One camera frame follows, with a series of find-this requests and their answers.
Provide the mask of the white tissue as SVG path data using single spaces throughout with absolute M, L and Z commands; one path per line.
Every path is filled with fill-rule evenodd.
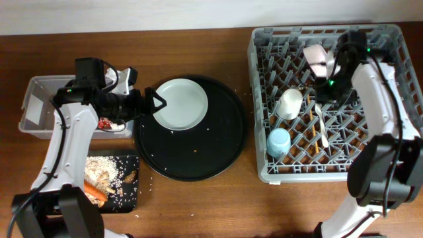
M 110 123 L 110 129 L 113 131 L 120 131 L 124 130 L 126 128 L 125 122 L 111 122 Z

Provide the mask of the red snack wrapper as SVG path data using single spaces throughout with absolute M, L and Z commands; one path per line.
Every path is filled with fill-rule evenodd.
M 97 128 L 99 130 L 111 130 L 112 129 L 112 123 L 109 119 L 101 117 L 101 118 L 99 118 Z

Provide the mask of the grey plate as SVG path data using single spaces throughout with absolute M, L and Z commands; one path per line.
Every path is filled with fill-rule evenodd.
M 199 124 L 208 111 L 205 90 L 190 79 L 171 79 L 158 87 L 156 93 L 167 105 L 153 114 L 155 120 L 170 130 L 187 130 Z

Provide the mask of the pink bowl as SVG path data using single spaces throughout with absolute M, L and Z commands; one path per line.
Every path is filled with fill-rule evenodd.
M 303 49 L 303 54 L 311 70 L 317 77 L 328 77 L 327 51 L 320 45 L 315 44 Z

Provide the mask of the white plastic fork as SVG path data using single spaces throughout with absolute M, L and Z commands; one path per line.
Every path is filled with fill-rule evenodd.
M 325 123 L 324 123 L 324 120 L 323 120 L 324 117 L 323 117 L 323 112 L 321 110 L 321 104 L 317 103 L 315 105 L 315 112 L 317 113 L 317 115 L 319 117 L 322 145 L 323 145 L 324 148 L 327 148 L 329 146 L 329 143 L 328 143 L 328 138 L 327 138 L 327 131 L 326 131 L 326 128 L 325 128 Z

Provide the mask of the white cup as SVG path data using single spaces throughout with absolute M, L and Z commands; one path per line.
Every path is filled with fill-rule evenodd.
M 276 114 L 285 120 L 293 120 L 301 110 L 303 95 L 297 89 L 287 89 L 279 99 L 280 106 Z

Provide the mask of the wooden chopstick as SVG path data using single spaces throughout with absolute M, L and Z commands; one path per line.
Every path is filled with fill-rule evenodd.
M 311 99 L 310 99 L 310 96 L 309 95 L 307 95 L 307 105 L 308 106 L 310 106 L 311 105 Z M 312 122 L 313 121 L 313 119 L 314 119 L 314 117 L 313 117 L 313 112 L 312 112 L 312 110 L 310 109 L 309 110 L 309 118 L 310 118 L 310 122 Z M 316 129 L 315 129 L 315 125 L 312 125 L 312 134 L 313 134 L 313 137 L 315 137 L 317 134 L 316 134 Z M 314 147 L 315 147 L 315 154 L 318 154 L 319 153 L 319 145 L 318 145 L 318 142 L 317 141 L 315 141 L 315 144 L 314 144 Z

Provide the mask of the brown food lump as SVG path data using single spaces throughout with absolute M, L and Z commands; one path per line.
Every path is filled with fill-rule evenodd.
M 127 175 L 123 182 L 126 184 L 131 184 L 135 181 L 135 179 L 137 178 L 137 171 L 132 171 L 129 175 Z

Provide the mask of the light blue cup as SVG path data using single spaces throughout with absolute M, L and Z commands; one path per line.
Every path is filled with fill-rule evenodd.
M 287 130 L 276 128 L 272 130 L 266 140 L 267 153 L 272 157 L 286 155 L 291 147 L 291 137 Z

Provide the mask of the orange carrot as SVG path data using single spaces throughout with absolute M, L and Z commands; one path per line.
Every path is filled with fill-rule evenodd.
M 84 191 L 102 202 L 108 201 L 108 196 L 105 193 L 103 193 L 87 181 L 84 181 Z

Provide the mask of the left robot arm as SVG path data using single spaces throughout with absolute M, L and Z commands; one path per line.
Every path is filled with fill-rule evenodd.
M 153 114 L 167 102 L 148 87 L 114 93 L 99 66 L 81 66 L 53 96 L 55 125 L 43 167 L 30 192 L 13 198 L 11 226 L 23 237 L 119 237 L 104 226 L 84 193 L 89 144 L 99 118 L 124 122 Z

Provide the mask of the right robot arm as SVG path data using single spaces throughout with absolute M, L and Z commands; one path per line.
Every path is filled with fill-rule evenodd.
M 329 87 L 349 83 L 364 108 L 369 141 L 352 162 L 348 195 L 314 237 L 359 237 L 377 218 L 412 202 L 422 187 L 422 136 L 410 121 L 395 68 L 366 47 L 339 49 Z

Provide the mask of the grey dishwasher rack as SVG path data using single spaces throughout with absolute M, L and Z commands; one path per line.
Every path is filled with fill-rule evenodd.
M 317 77 L 308 66 L 303 49 L 320 44 L 327 51 L 337 49 L 338 37 L 357 30 L 367 36 L 372 49 L 386 50 L 395 64 L 397 89 L 410 121 L 422 129 L 422 91 L 408 48 L 395 24 L 266 27 L 253 30 L 247 56 L 254 103 L 254 138 L 258 176 L 262 182 L 344 181 L 352 161 L 367 144 L 367 125 L 359 101 L 334 108 L 321 107 L 329 146 L 321 141 L 319 117 L 315 112 Z M 303 95 L 301 110 L 293 120 L 280 118 L 276 111 L 284 91 L 297 89 Z M 311 105 L 307 105 L 307 95 Z M 313 112 L 310 122 L 309 110 Z M 316 136 L 313 137 L 312 125 Z M 272 157 L 266 140 L 276 128 L 287 130 L 291 147 L 286 155 Z M 315 154 L 315 141 L 319 153 Z

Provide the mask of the round black tray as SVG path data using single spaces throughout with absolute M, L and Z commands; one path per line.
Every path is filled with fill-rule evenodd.
M 209 98 L 205 118 L 192 129 L 171 131 L 152 115 L 135 121 L 138 153 L 156 172 L 170 179 L 193 182 L 214 177 L 230 167 L 245 147 L 248 122 L 245 108 L 222 82 L 187 75 Z

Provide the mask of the clear plastic bin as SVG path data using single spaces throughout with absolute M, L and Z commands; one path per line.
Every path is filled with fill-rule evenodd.
M 35 76 L 27 86 L 22 102 L 23 114 L 19 122 L 19 130 L 40 139 L 51 139 L 55 124 L 55 108 L 50 100 L 59 88 L 72 79 L 74 75 Z M 124 139 L 131 138 L 134 121 L 126 123 L 124 130 L 104 132 L 95 130 L 92 139 Z

